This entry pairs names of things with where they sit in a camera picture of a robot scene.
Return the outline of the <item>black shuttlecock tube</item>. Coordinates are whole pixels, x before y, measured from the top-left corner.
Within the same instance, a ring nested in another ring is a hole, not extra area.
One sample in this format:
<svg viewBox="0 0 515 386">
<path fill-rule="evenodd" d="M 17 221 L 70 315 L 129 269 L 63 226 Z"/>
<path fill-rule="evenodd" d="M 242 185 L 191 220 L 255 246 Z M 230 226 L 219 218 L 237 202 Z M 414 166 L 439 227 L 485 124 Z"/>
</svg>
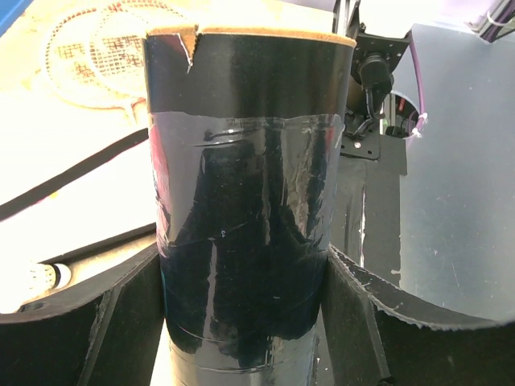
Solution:
<svg viewBox="0 0 515 386">
<path fill-rule="evenodd" d="M 175 385 L 307 385 L 355 42 L 157 27 L 143 42 Z"/>
</svg>

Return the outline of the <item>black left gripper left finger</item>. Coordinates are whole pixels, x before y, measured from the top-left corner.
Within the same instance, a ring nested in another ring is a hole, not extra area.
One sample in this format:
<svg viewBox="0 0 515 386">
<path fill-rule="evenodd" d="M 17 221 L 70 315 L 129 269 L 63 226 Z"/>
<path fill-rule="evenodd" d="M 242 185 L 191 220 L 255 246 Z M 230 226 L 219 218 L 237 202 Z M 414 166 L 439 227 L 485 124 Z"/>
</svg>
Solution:
<svg viewBox="0 0 515 386">
<path fill-rule="evenodd" d="M 148 385 L 163 328 L 159 256 L 121 264 L 1 317 L 3 385 Z"/>
</svg>

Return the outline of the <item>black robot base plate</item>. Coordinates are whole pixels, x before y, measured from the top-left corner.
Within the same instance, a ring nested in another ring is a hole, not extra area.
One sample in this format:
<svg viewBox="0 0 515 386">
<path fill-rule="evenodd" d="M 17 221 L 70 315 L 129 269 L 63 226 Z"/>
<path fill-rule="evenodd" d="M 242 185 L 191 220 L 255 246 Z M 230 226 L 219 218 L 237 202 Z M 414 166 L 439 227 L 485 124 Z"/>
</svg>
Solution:
<svg viewBox="0 0 515 386">
<path fill-rule="evenodd" d="M 400 182 L 407 173 L 406 131 L 397 124 L 393 71 L 410 35 L 370 35 L 361 2 L 338 1 L 333 31 L 357 41 L 341 140 L 331 242 L 360 267 L 401 279 Z"/>
</svg>

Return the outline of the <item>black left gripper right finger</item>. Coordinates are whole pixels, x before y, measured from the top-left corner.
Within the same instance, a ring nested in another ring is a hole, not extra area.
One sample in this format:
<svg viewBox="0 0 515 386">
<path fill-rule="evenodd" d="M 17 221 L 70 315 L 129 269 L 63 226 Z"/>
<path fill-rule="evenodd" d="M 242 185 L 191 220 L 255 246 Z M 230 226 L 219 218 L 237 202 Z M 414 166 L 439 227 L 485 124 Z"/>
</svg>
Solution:
<svg viewBox="0 0 515 386">
<path fill-rule="evenodd" d="M 436 306 L 330 247 L 323 324 L 337 385 L 512 385 L 514 323 Z"/>
</svg>

